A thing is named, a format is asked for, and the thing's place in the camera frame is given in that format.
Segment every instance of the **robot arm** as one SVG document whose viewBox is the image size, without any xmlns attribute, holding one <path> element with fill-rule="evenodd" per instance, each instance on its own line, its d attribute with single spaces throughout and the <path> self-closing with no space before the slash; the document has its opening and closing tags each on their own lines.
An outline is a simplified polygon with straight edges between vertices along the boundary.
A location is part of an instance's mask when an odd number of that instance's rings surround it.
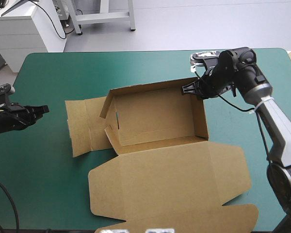
<svg viewBox="0 0 291 233">
<path fill-rule="evenodd" d="M 268 152 L 268 180 L 287 216 L 273 231 L 291 233 L 291 122 L 272 98 L 272 86 L 256 64 L 255 52 L 250 48 L 238 48 L 200 52 L 191 55 L 191 69 L 205 67 L 202 77 L 182 87 L 183 94 L 194 94 L 198 98 L 221 97 L 232 90 L 239 90 L 245 102 L 255 106 L 273 146 Z"/>
<path fill-rule="evenodd" d="M 23 130 L 49 112 L 47 105 L 33 107 L 10 103 L 9 95 L 14 92 L 10 84 L 0 86 L 0 133 Z"/>
</svg>

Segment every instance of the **floor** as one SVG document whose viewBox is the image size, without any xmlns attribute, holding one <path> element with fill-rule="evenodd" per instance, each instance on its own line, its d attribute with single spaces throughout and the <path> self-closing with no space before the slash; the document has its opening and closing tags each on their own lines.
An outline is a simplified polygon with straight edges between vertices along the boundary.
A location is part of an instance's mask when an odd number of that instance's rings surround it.
<svg viewBox="0 0 291 233">
<path fill-rule="evenodd" d="M 84 14 L 96 0 L 75 0 Z M 134 0 L 136 28 L 129 22 L 83 25 L 68 35 L 65 52 L 194 50 L 248 46 L 291 50 L 291 0 Z M 127 9 L 127 0 L 110 0 L 110 10 Z M 0 70 L 0 84 L 16 73 Z"/>
</svg>

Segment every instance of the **green table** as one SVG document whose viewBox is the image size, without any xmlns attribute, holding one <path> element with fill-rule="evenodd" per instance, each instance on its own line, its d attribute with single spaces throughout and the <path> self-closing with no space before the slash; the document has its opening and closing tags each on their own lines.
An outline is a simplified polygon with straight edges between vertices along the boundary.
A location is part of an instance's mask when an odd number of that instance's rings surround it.
<svg viewBox="0 0 291 233">
<path fill-rule="evenodd" d="M 13 101 L 48 104 L 50 113 L 25 131 L 0 134 L 0 181 L 9 189 L 22 229 L 96 229 L 120 222 L 90 212 L 87 174 L 115 157 L 113 150 L 72 158 L 65 100 L 105 96 L 110 88 L 193 76 L 195 51 L 37 53 L 27 57 Z M 282 49 L 257 49 L 258 64 L 291 120 L 291 61 Z M 242 98 L 224 96 L 247 108 Z M 229 204 L 254 203 L 256 231 L 272 230 L 284 216 L 266 179 L 266 155 L 255 115 L 217 99 L 206 100 L 210 140 L 244 149 L 252 189 Z M 11 206 L 0 190 L 0 224 L 14 228 Z"/>
</svg>

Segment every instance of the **black cable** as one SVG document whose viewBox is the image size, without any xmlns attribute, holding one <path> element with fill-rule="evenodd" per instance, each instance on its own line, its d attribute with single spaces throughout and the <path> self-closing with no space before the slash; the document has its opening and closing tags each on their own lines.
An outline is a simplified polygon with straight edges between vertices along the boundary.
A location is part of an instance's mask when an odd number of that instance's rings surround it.
<svg viewBox="0 0 291 233">
<path fill-rule="evenodd" d="M 224 102 L 228 103 L 229 105 L 231 105 L 232 107 L 236 108 L 239 111 L 242 112 L 249 112 L 251 110 L 254 110 L 254 108 L 249 108 L 249 109 L 241 109 L 239 107 L 237 107 L 236 105 L 232 104 L 231 102 L 229 102 L 228 100 L 226 100 L 225 98 L 223 98 L 219 93 L 217 93 L 212 86 L 208 85 L 208 83 L 206 83 L 199 75 L 198 73 L 195 71 L 196 76 L 199 78 L 199 80 L 203 81 L 204 84 L 206 84 L 208 87 L 210 87 L 212 89 L 212 91 L 214 92 L 214 94 L 216 94 L 218 97 L 220 97 Z"/>
<path fill-rule="evenodd" d="M 74 31 L 74 29 L 72 29 L 70 32 L 65 33 L 65 34 L 68 35 L 68 34 L 72 33 L 73 31 Z"/>
<path fill-rule="evenodd" d="M 14 215 L 15 215 L 15 221 L 16 221 L 16 233 L 19 233 L 19 219 L 18 219 L 18 213 L 17 213 L 15 203 L 14 203 L 11 195 L 9 194 L 8 190 L 6 189 L 6 187 L 1 183 L 0 183 L 0 188 L 4 191 L 4 193 L 6 194 L 6 196 L 8 197 L 8 199 L 12 205 Z"/>
<path fill-rule="evenodd" d="M 256 112 L 256 115 L 257 115 L 259 130 L 260 130 L 260 133 L 261 133 L 261 136 L 262 136 L 262 139 L 263 139 L 263 144 L 264 144 L 264 148 L 265 148 L 266 155 L 267 155 L 267 160 L 268 160 L 269 165 L 271 165 L 269 151 L 268 151 L 268 148 L 267 148 L 266 139 L 265 139 L 265 136 L 264 136 L 262 125 L 261 125 L 260 115 L 258 114 L 258 112 Z"/>
<path fill-rule="evenodd" d="M 59 35 L 59 33 L 58 33 L 58 31 L 57 31 L 57 29 L 56 29 L 56 27 L 55 27 L 55 25 L 54 25 L 54 22 L 53 22 L 53 20 L 50 18 L 50 16 L 49 16 L 49 14 L 41 7 L 41 6 L 39 6 L 37 3 L 35 3 L 35 2 L 33 2 L 33 1 L 31 1 L 31 0 L 29 0 L 30 2 L 32 2 L 34 5 L 36 5 L 37 7 L 39 7 L 42 11 L 44 11 L 44 13 L 48 16 L 48 18 L 50 19 L 50 21 L 51 21 L 51 23 L 52 23 L 52 25 L 53 25 L 53 27 L 54 27 L 54 29 L 55 29 L 55 32 L 57 33 L 57 35 L 59 36 L 59 38 L 61 38 L 61 39 L 63 39 L 63 40 L 66 40 L 66 38 L 67 38 L 67 35 L 66 35 L 66 33 L 65 33 L 65 37 L 61 37 L 60 35 Z"/>
</svg>

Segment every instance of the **white cabinet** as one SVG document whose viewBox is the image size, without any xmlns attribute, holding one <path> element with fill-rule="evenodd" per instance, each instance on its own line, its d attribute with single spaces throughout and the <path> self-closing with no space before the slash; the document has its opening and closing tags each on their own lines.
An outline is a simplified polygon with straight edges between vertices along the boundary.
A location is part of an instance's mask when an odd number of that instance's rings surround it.
<svg viewBox="0 0 291 233">
<path fill-rule="evenodd" d="M 15 0 L 0 10 L 0 54 L 13 72 L 19 72 L 27 55 L 35 52 L 63 52 L 66 40 L 59 38 L 48 16 L 28 2 L 5 16 Z M 38 4 L 50 15 L 61 37 L 65 32 L 58 19 L 52 0 Z"/>
</svg>

